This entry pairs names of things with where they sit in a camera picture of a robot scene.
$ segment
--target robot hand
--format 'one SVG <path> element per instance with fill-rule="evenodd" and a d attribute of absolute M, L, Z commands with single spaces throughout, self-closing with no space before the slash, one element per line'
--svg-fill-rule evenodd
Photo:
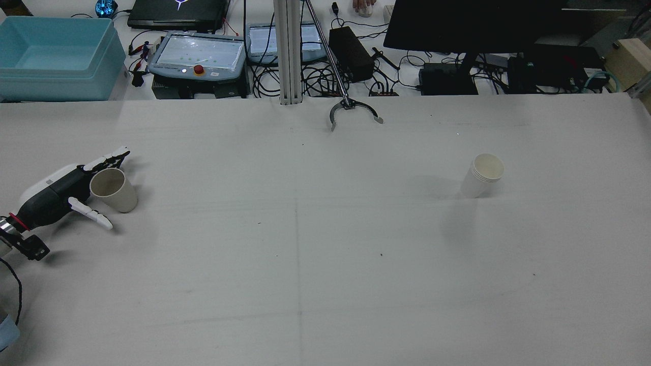
<path fill-rule="evenodd" d="M 23 232 L 53 224 L 71 211 L 112 229 L 108 218 L 88 207 L 85 201 L 90 197 L 93 176 L 103 169 L 120 167 L 129 153 L 127 147 L 120 147 L 86 165 L 67 165 L 25 190 L 18 213 L 0 218 L 0 240 L 16 247 L 28 259 L 40 260 L 49 253 L 48 247 L 36 235 L 24 238 Z"/>

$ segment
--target human hand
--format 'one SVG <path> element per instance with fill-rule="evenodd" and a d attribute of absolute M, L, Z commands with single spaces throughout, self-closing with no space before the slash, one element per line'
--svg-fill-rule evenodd
<path fill-rule="evenodd" d="M 353 8 L 355 12 L 359 12 L 359 9 L 364 9 L 375 4 L 377 0 L 353 0 Z"/>

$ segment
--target red emergency stop button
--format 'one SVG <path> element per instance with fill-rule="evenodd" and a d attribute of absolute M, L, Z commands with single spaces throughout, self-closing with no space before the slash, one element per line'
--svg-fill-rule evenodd
<path fill-rule="evenodd" d="M 194 67 L 195 75 L 203 75 L 206 71 L 203 69 L 203 66 L 197 65 Z"/>

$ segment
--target computer mouse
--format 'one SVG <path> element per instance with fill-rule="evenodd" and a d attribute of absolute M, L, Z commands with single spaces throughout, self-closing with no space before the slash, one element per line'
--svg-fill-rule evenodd
<path fill-rule="evenodd" d="M 368 18 L 369 16 L 373 15 L 373 5 L 367 5 L 365 8 L 359 8 L 357 13 L 359 14 L 359 16 Z"/>

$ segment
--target monitor stand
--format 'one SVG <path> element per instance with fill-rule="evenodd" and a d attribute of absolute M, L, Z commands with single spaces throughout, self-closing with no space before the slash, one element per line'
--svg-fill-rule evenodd
<path fill-rule="evenodd" d="M 478 53 L 466 53 L 461 65 L 426 63 L 418 73 L 421 95 L 477 95 L 470 76 Z"/>

